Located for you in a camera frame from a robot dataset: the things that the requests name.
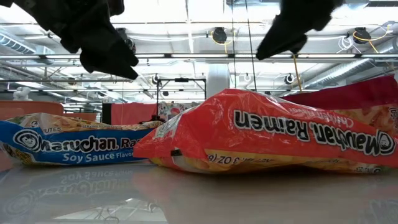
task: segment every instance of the reflective table surface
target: reflective table surface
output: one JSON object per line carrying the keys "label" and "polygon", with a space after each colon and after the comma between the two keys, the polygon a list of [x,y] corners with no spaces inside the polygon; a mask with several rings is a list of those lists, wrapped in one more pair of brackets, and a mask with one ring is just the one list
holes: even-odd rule
{"label": "reflective table surface", "polygon": [[215,176],[144,164],[0,170],[0,223],[398,223],[396,171]]}

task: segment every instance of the ramen package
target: ramen package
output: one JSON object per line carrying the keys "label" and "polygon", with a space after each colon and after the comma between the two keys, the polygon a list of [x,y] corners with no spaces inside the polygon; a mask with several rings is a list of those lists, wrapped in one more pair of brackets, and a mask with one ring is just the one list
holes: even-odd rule
{"label": "ramen package", "polygon": [[389,134],[398,134],[398,83],[393,75],[283,99],[333,110]]}
{"label": "ramen package", "polygon": [[162,122],[111,126],[52,114],[0,121],[0,149],[25,165],[113,164],[143,160],[133,147]]}
{"label": "ramen package", "polygon": [[281,166],[376,173],[397,167],[397,139],[332,111],[224,90],[144,137],[135,155],[199,173]]}

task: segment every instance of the white pillar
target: white pillar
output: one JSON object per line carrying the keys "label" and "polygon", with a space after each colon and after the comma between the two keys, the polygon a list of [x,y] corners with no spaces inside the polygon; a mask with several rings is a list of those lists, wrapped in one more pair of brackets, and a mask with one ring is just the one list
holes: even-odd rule
{"label": "white pillar", "polygon": [[230,75],[228,64],[210,64],[206,81],[207,98],[229,88]]}

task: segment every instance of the black cable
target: black cable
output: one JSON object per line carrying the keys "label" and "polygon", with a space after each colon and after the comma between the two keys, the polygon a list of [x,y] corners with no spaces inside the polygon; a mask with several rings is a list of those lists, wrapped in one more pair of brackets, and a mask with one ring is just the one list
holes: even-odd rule
{"label": "black cable", "polygon": [[234,2],[231,5],[231,13],[232,13],[232,48],[234,54],[234,74],[235,74],[235,88],[238,88],[236,84],[236,56],[235,56],[235,29],[234,29]]}
{"label": "black cable", "polygon": [[248,9],[248,0],[244,0],[246,4],[246,14],[248,15],[248,27],[249,27],[249,39],[250,39],[250,51],[251,51],[251,64],[253,66],[253,78],[254,78],[254,90],[257,91],[257,83],[256,83],[256,71],[254,69],[254,54],[253,54],[253,44],[251,40],[251,30],[250,30],[250,20],[249,20],[249,9]]}

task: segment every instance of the blue ramen package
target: blue ramen package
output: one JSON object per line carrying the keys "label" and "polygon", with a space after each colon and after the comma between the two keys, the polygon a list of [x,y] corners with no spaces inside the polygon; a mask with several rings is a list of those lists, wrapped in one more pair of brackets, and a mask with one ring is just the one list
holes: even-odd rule
{"label": "blue ramen package", "polygon": [[111,126],[37,113],[0,121],[0,149],[25,165],[90,165],[140,161],[133,147],[160,121]]}

